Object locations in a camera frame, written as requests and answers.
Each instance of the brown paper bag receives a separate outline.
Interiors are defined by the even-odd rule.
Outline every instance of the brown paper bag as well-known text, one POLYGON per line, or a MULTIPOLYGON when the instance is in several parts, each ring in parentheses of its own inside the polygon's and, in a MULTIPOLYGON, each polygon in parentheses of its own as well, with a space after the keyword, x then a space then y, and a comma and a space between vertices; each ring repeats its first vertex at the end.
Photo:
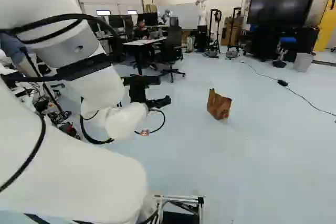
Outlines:
POLYGON ((229 117, 232 99, 223 97, 215 92, 215 89, 210 89, 207 109, 208 112, 217 120, 229 117))

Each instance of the white bin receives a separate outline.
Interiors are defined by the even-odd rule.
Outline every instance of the white bin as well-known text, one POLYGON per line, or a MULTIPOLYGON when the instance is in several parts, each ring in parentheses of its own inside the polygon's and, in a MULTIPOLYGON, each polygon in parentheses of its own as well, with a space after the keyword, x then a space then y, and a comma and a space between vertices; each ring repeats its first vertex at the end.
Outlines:
POLYGON ((313 58, 314 56, 311 54, 300 52, 296 56, 293 68, 299 72, 306 72, 313 61, 313 58))

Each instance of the blue chair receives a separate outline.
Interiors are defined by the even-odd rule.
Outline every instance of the blue chair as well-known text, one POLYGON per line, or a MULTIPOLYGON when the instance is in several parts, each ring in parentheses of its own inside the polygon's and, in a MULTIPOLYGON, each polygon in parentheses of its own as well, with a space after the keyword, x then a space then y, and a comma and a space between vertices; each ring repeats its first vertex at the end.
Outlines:
POLYGON ((273 61, 273 66, 276 68, 284 68, 286 63, 283 61, 285 54, 289 50, 295 50, 296 39, 295 37, 280 37, 278 44, 278 52, 280 53, 277 60, 273 61))

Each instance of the large tv screen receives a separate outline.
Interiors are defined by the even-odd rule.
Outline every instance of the large tv screen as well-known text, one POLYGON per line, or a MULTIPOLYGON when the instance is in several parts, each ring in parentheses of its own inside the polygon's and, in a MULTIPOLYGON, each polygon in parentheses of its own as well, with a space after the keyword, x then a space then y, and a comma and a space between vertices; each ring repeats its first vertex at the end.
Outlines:
POLYGON ((252 25, 302 26, 310 0, 251 0, 247 23, 252 25))

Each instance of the table leg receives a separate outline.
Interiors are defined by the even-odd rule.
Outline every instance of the table leg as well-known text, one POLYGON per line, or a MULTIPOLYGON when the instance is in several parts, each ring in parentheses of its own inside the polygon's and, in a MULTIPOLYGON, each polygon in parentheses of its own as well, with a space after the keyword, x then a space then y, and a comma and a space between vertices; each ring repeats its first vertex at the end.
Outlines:
POLYGON ((139 75, 142 75, 140 50, 138 48, 135 48, 135 61, 136 61, 136 67, 138 68, 138 73, 139 75))

